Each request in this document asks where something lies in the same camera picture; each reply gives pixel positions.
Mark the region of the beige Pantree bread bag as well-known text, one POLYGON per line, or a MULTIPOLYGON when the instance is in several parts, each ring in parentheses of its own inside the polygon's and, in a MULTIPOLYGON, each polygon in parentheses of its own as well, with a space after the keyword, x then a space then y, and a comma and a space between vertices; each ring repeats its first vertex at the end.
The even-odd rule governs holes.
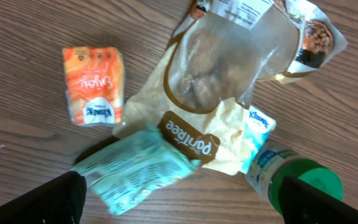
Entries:
POLYGON ((244 128, 254 84, 300 80, 346 46, 309 1, 198 1, 113 133, 155 125, 204 168, 234 175, 250 156, 244 128))

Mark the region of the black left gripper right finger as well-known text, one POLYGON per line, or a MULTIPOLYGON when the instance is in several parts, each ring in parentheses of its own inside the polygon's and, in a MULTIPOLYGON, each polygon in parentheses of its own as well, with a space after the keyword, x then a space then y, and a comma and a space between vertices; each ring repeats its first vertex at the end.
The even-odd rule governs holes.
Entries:
POLYGON ((284 177, 278 201, 285 224, 358 224, 358 210, 295 177, 284 177))

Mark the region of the teal wet wipes pack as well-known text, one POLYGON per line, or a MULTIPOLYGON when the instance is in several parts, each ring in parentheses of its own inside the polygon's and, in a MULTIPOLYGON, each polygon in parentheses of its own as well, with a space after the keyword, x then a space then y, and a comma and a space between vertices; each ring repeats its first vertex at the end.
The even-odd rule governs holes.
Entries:
POLYGON ((152 192, 188 177, 200 164, 164 140, 158 128, 149 126, 71 169, 85 177, 88 188, 108 206, 111 215, 121 215, 152 192))

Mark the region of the green lid jar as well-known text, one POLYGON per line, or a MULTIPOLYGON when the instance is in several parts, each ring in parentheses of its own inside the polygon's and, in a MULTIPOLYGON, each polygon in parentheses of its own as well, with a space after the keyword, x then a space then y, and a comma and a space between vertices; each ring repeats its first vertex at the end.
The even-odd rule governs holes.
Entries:
POLYGON ((278 193, 286 175, 296 177, 338 200, 343 199, 342 181, 335 172, 273 141, 265 142, 245 178, 262 198, 282 213, 278 193))

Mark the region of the teal Kleenex tissue pack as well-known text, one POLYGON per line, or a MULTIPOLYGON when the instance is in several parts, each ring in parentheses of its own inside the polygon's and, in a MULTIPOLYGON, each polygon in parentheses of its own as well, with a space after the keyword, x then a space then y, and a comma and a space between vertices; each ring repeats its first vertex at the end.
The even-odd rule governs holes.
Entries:
POLYGON ((250 106, 246 114, 244 128, 245 147, 250 151, 250 156, 244 160, 241 172, 248 173, 253 160, 261 150, 270 133, 276 128, 277 122, 261 112, 254 106, 250 106))

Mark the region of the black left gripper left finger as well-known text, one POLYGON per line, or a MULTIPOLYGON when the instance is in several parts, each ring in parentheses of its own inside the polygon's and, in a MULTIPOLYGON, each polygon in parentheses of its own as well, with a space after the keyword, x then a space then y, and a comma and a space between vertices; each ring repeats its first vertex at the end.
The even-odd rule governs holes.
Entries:
POLYGON ((0 224, 79 224, 86 200, 86 179, 75 171, 0 206, 0 224))

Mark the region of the orange Kleenex tissue pack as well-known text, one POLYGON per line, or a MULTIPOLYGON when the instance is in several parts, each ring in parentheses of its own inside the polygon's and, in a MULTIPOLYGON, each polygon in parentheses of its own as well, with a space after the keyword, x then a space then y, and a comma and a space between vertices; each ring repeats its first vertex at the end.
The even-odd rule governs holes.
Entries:
POLYGON ((115 47, 62 49, 66 96, 77 126, 115 126, 122 122, 125 68, 115 47))

